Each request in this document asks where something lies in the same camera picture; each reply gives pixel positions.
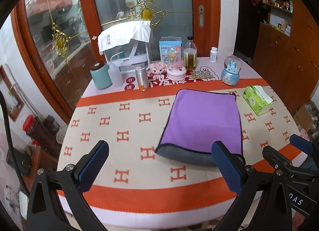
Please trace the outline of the white appliance with cloth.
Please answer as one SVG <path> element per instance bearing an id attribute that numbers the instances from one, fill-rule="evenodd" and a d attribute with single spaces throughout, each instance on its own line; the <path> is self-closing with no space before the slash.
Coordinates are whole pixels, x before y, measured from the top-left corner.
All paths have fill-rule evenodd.
<path id="1" fill-rule="evenodd" d="M 102 31 L 98 36 L 99 52 L 106 62 L 114 63 L 122 74 L 132 72 L 138 66 L 150 65 L 150 21 L 128 21 Z"/>

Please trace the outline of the white squeeze bottle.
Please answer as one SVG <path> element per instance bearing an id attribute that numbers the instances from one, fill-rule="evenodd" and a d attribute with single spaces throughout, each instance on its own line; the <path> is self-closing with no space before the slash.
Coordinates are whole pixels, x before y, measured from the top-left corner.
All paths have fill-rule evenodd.
<path id="1" fill-rule="evenodd" d="M 119 67 L 114 63 L 109 63 L 108 74 L 114 87 L 121 87 L 124 83 Z"/>

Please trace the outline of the red lidded bucket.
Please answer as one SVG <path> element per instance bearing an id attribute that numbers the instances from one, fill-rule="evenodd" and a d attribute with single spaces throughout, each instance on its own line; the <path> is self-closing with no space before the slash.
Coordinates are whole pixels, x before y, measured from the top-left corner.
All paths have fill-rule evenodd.
<path id="1" fill-rule="evenodd" d="M 32 114 L 29 114 L 25 119 L 22 129 L 24 132 L 32 132 L 37 125 L 37 118 Z"/>

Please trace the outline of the cardboard box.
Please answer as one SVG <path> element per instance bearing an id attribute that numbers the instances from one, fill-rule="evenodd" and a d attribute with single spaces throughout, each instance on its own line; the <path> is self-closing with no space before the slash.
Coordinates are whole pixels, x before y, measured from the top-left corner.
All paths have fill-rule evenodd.
<path id="1" fill-rule="evenodd" d="M 294 115 L 294 121 L 299 128 L 307 132 L 314 131 L 318 125 L 318 108 L 315 103 L 309 101 L 303 104 Z"/>

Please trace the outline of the teal cylindrical humidifier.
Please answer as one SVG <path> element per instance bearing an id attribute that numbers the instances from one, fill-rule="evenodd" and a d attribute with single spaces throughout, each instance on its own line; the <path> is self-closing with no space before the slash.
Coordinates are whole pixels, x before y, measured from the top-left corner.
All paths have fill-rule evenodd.
<path id="1" fill-rule="evenodd" d="M 97 89 L 105 89 L 112 85 L 105 62 L 96 62 L 91 65 L 90 73 Z"/>

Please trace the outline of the glass bottle amber liquid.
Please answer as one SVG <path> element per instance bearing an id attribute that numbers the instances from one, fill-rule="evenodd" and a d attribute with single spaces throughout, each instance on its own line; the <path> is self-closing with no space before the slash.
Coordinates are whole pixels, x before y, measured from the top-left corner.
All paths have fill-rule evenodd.
<path id="1" fill-rule="evenodd" d="M 196 68 L 196 60 L 197 60 L 197 47 L 194 43 L 193 36 L 187 37 L 187 42 L 184 45 L 184 62 L 185 68 L 189 71 Z"/>

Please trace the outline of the silver orange can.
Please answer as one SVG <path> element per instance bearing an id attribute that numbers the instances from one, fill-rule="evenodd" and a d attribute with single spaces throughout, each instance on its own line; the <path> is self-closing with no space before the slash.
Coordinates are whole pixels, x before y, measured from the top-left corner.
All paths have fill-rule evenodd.
<path id="1" fill-rule="evenodd" d="M 138 88 L 140 91 L 146 91 L 149 89 L 149 80 L 147 70 L 143 66 L 138 66 L 135 69 Z"/>

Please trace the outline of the pink glass dome ornament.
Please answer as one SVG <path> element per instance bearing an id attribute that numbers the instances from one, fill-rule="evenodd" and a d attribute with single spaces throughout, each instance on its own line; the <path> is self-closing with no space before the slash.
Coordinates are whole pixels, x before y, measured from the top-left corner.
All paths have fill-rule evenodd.
<path id="1" fill-rule="evenodd" d="M 182 47 L 172 46 L 168 50 L 168 63 L 166 68 L 167 77 L 175 82 L 185 79 L 187 70 L 182 53 Z"/>

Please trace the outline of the green tissue pack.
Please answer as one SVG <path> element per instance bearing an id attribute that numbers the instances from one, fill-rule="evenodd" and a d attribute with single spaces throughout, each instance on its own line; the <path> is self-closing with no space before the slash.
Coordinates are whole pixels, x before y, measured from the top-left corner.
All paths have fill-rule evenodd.
<path id="1" fill-rule="evenodd" d="M 273 99 L 260 85 L 247 86 L 243 92 L 243 99 L 257 116 L 267 113 L 273 105 Z"/>

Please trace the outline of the blue cartoon box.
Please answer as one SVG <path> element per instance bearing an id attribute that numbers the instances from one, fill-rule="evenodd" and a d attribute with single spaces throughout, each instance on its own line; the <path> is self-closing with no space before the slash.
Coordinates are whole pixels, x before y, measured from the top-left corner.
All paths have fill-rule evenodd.
<path id="1" fill-rule="evenodd" d="M 182 38 L 175 36 L 161 37 L 159 40 L 159 54 L 161 61 L 168 63 L 168 52 L 173 46 L 181 46 Z"/>

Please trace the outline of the white pill bottle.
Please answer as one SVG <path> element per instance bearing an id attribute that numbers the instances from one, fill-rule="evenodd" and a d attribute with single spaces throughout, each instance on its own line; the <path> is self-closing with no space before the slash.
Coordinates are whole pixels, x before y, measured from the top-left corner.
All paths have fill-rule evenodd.
<path id="1" fill-rule="evenodd" d="M 212 47 L 211 50 L 210 50 L 209 60 L 212 63 L 216 63 L 217 62 L 217 55 L 218 55 L 218 48 L 217 47 Z"/>

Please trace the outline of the blue castle snow globe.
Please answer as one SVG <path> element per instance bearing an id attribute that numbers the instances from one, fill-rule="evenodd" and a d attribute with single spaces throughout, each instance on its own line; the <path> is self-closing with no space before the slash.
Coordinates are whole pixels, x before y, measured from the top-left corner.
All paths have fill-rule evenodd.
<path id="1" fill-rule="evenodd" d="M 239 81 L 239 72 L 242 68 L 242 61 L 237 56 L 228 56 L 224 60 L 224 69 L 221 80 L 229 86 L 236 86 Z"/>

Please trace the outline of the purple grey microfiber towel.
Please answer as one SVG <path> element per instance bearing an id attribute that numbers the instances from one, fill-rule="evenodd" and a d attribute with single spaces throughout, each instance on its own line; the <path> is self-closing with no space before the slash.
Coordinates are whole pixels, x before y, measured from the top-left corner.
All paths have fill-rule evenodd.
<path id="1" fill-rule="evenodd" d="M 236 95 L 178 91 L 155 153 L 181 163 L 215 167 L 211 147 L 216 141 L 222 141 L 232 154 L 243 158 Z"/>

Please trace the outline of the wooden glass sliding door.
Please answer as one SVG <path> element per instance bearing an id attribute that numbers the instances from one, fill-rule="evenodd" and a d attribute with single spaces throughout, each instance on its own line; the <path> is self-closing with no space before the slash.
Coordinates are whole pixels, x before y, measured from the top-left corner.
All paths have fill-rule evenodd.
<path id="1" fill-rule="evenodd" d="M 164 37 L 193 37 L 200 57 L 218 45 L 221 0 L 19 0 L 10 14 L 14 38 L 31 79 L 66 123 L 88 86 L 90 67 L 106 58 L 128 56 L 128 47 L 108 52 L 98 36 L 110 27 L 148 21 L 147 49 L 160 59 Z"/>

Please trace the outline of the pink block pig figure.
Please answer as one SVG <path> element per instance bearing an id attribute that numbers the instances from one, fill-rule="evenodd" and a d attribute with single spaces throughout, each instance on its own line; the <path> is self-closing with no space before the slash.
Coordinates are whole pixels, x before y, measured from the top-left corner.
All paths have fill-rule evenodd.
<path id="1" fill-rule="evenodd" d="M 149 65 L 150 73 L 153 75 L 162 75 L 166 72 L 166 64 L 164 62 L 151 63 Z"/>

